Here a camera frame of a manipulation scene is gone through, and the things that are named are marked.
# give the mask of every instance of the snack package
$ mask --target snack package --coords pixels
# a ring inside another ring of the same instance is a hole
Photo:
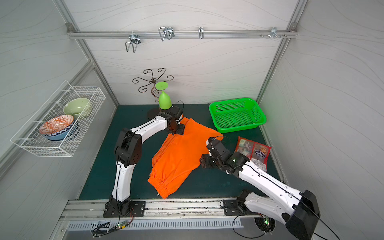
[[[235,151],[245,155],[261,170],[266,172],[266,164],[271,147],[239,136]]]

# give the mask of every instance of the aluminum rail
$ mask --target aluminum rail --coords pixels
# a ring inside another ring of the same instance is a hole
[[[197,199],[134,199],[145,201],[144,216],[140,219],[166,218],[228,218],[220,206],[223,199],[235,198],[197,198]],[[68,201],[59,221],[109,220],[103,218],[105,200]]]
[[[158,31],[133,31],[140,39],[160,39]],[[199,31],[174,31],[172,39],[199,39]],[[71,39],[128,39],[132,31],[74,31],[68,33]],[[276,31],[277,38],[296,38],[296,31]],[[266,38],[269,39],[271,31],[207,31],[204,38]]]

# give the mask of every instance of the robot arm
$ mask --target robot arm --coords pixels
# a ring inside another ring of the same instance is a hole
[[[210,154],[203,154],[200,163],[203,168],[219,168],[233,174],[260,189],[269,197],[244,191],[237,198],[238,210],[242,213],[257,212],[283,224],[300,240],[310,240],[320,211],[316,197],[306,190],[304,193],[278,181],[262,171],[257,165],[239,152],[233,154],[221,141],[210,137],[207,141]]]
[[[104,217],[111,214],[125,216],[129,214],[129,200],[131,196],[130,185],[133,170],[142,155],[141,146],[145,140],[155,133],[168,129],[172,134],[184,133],[184,125],[180,124],[182,110],[172,106],[160,112],[154,119],[132,129],[124,128],[118,137],[116,156],[116,178],[109,201],[106,204]]]

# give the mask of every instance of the white wire basket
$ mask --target white wire basket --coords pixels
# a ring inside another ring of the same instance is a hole
[[[64,106],[76,98],[88,98],[85,109],[90,110],[80,114],[65,138],[50,141],[40,134],[40,127],[54,117],[65,115]],[[39,157],[72,157],[104,100],[105,95],[99,87],[71,86],[65,81],[17,131],[11,142]]]

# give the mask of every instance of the orange cloth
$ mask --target orange cloth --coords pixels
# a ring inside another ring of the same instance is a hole
[[[181,123],[185,125],[184,135],[169,134],[152,159],[148,182],[164,199],[176,192],[192,170],[200,165],[201,155],[209,153],[208,138],[221,135],[193,119],[184,118]]]

